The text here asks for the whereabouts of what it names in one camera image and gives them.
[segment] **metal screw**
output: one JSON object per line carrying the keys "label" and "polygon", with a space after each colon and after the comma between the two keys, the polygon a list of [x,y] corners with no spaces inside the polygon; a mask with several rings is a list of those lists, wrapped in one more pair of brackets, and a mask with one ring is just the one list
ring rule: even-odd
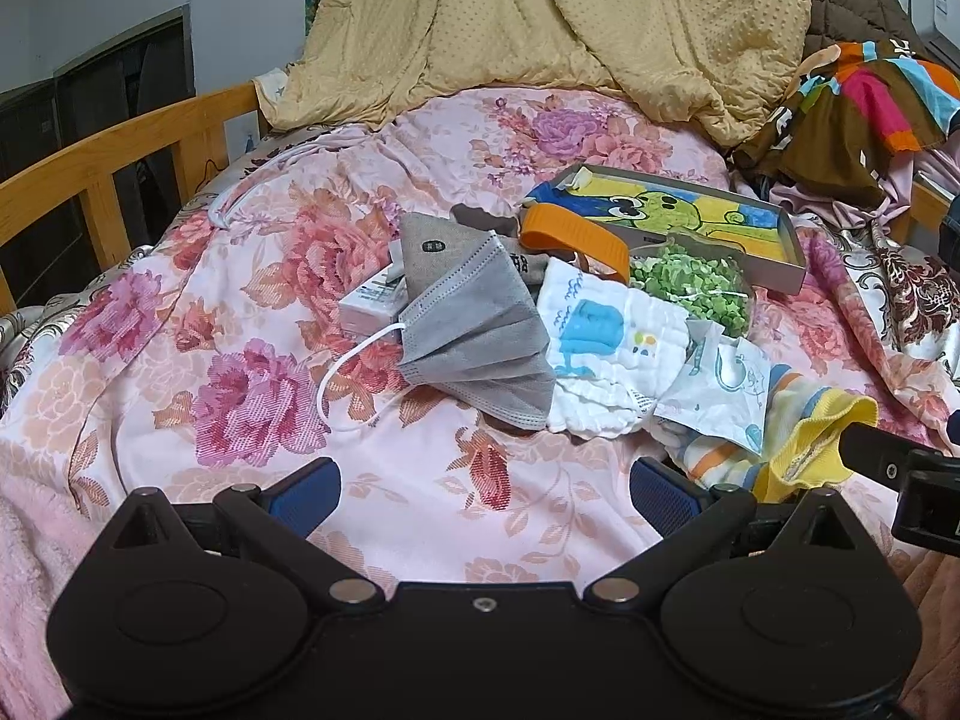
{"label": "metal screw", "polygon": [[342,579],[330,586],[330,595],[341,604],[363,604],[376,595],[376,585],[366,579]]}
{"label": "metal screw", "polygon": [[622,604],[640,595],[640,587],[635,581],[623,577],[605,577],[593,583],[593,594],[603,601]]}
{"label": "metal screw", "polygon": [[477,611],[493,611],[496,608],[496,601],[493,598],[474,598],[473,608]]}

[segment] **brown quilted jacket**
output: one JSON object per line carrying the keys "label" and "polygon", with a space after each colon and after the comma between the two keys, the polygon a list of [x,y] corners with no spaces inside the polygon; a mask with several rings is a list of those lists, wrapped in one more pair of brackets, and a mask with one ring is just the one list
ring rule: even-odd
{"label": "brown quilted jacket", "polygon": [[834,43],[864,43],[883,38],[906,40],[920,57],[925,58],[923,44],[899,1],[813,0],[803,56],[810,56]]}

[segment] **yellow striped cloth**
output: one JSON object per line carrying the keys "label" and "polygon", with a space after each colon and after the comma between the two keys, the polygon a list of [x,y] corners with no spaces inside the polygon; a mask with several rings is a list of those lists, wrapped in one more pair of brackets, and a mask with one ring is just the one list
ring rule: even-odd
{"label": "yellow striped cloth", "polygon": [[851,471],[840,461],[840,434],[852,422],[875,427],[877,417],[874,399],[821,386],[781,364],[770,371],[761,456],[673,422],[658,420],[649,430],[699,485],[735,484],[752,490],[761,503],[776,503],[797,488],[848,479]]}

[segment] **orange strap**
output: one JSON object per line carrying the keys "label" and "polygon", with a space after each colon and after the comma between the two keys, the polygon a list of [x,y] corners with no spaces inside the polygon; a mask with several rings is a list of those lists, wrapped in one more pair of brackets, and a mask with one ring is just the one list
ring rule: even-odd
{"label": "orange strap", "polygon": [[564,250],[585,254],[612,268],[611,276],[630,283],[630,251],[610,230],[553,203],[536,203],[520,228],[520,245],[534,251]]}

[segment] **green dried vegetables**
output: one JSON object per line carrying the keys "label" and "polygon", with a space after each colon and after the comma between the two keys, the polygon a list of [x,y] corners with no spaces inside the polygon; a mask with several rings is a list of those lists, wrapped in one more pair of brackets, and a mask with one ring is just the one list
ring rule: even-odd
{"label": "green dried vegetables", "polygon": [[698,319],[722,324],[731,338],[747,330],[743,278],[736,263],[726,258],[704,260],[680,245],[666,244],[656,257],[630,261],[630,286],[678,303]]}

